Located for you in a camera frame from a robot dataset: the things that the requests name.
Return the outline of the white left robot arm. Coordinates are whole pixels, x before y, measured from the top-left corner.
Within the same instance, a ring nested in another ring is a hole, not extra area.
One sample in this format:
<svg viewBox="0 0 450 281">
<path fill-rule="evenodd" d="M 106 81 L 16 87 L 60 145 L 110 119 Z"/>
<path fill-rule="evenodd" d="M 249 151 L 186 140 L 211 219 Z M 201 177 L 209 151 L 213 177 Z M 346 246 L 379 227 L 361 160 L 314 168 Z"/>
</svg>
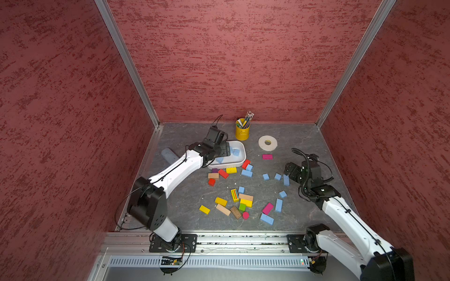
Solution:
<svg viewBox="0 0 450 281">
<path fill-rule="evenodd" d="M 213 125 L 201 142 L 185 147 L 184 155 L 170 167 L 150 177 L 139 177 L 133 185 L 127 213 L 175 251 L 182 243 L 181 230 L 168 218 L 167 198 L 193 172 L 216 158 L 230 155 L 228 134 Z"/>
</svg>

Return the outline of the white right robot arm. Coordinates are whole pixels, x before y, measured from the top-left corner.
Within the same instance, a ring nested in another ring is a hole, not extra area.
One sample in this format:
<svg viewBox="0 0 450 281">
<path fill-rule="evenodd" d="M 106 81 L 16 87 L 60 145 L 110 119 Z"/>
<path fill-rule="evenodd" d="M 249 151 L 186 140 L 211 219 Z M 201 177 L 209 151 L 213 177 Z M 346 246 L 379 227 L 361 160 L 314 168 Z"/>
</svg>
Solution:
<svg viewBox="0 0 450 281">
<path fill-rule="evenodd" d="M 299 240 L 288 237 L 290 251 L 302 249 L 312 256 L 309 269 L 321 274 L 326 268 L 327 254 L 334 256 L 361 281 L 413 281 L 412 256 L 403 248 L 395 248 L 371 229 L 327 180 L 315 159 L 306 158 L 301 165 L 289 162 L 285 176 L 298 183 L 299 191 L 329 216 L 351 240 L 341 240 L 324 224 L 306 229 Z"/>
</svg>

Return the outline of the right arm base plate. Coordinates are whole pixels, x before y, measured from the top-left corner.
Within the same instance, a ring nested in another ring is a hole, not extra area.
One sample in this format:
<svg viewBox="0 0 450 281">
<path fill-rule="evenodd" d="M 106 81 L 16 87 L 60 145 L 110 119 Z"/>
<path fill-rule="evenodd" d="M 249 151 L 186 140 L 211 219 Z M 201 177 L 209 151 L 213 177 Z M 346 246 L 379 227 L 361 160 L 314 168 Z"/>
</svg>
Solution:
<svg viewBox="0 0 450 281">
<path fill-rule="evenodd" d="M 319 247 L 315 234 L 289 234 L 287 244 L 290 253 L 320 254 L 327 253 Z"/>
</svg>

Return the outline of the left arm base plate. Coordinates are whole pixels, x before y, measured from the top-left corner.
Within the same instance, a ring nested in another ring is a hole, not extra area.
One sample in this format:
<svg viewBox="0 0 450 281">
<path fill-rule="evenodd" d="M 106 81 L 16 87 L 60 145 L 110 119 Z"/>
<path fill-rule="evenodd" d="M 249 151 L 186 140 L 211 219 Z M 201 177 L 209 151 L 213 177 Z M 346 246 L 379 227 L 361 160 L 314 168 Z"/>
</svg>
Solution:
<svg viewBox="0 0 450 281">
<path fill-rule="evenodd" d="M 195 252 L 198 240 L 197 234 L 177 234 L 172 242 L 163 240 L 156 234 L 151 234 L 150 253 L 190 253 Z"/>
</svg>

